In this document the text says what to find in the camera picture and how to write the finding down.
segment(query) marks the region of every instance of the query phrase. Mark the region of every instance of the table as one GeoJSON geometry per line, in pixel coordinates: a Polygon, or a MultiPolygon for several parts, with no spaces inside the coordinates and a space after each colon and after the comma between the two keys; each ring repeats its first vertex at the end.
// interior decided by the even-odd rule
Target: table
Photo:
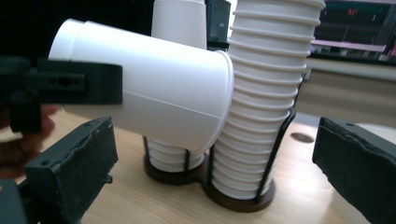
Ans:
{"type": "MultiPolygon", "coordinates": [[[[49,147],[87,119],[59,111],[49,147]]],[[[87,211],[82,223],[367,223],[327,181],[312,162],[314,143],[297,141],[291,133],[315,138],[317,128],[293,122],[277,156],[276,194],[271,204],[255,213],[240,213],[211,201],[198,183],[172,186],[151,179],[144,171],[142,136],[115,128],[120,160],[87,211]]]]}

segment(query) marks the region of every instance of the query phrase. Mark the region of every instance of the human hand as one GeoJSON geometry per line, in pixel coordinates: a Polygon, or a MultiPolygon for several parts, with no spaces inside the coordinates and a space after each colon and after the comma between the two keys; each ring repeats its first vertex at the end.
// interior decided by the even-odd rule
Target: human hand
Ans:
{"type": "MultiPolygon", "coordinates": [[[[57,111],[55,105],[41,106],[41,132],[28,133],[22,138],[0,142],[0,179],[16,178],[24,174],[24,165],[40,154],[43,141],[55,128],[50,115],[57,111]]],[[[8,108],[0,105],[0,130],[9,126],[8,108]]]]}

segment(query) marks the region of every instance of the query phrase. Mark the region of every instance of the wooden table surface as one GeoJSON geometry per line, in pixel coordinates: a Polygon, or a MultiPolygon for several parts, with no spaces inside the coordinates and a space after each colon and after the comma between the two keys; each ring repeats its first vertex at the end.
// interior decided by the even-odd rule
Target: wooden table surface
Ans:
{"type": "MultiPolygon", "coordinates": [[[[59,111],[49,147],[87,119],[59,111]]],[[[144,171],[142,136],[115,128],[119,161],[111,171],[114,182],[105,185],[82,223],[364,223],[366,220],[341,198],[312,162],[314,143],[290,137],[317,129],[293,122],[278,152],[271,204],[255,213],[239,213],[211,201],[198,183],[166,185],[144,171]]]]}

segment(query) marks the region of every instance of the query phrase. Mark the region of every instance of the beige tabletop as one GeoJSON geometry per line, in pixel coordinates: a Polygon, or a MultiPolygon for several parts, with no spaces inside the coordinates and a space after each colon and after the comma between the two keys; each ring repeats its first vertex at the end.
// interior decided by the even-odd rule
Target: beige tabletop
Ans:
{"type": "MultiPolygon", "coordinates": [[[[87,119],[58,112],[51,146],[87,119]]],[[[293,122],[278,152],[271,204],[255,213],[240,213],[211,201],[198,183],[172,186],[153,180],[144,170],[142,136],[115,128],[120,160],[82,223],[364,223],[362,215],[341,198],[312,162],[314,143],[295,140],[291,133],[313,138],[317,129],[293,122]]]]}

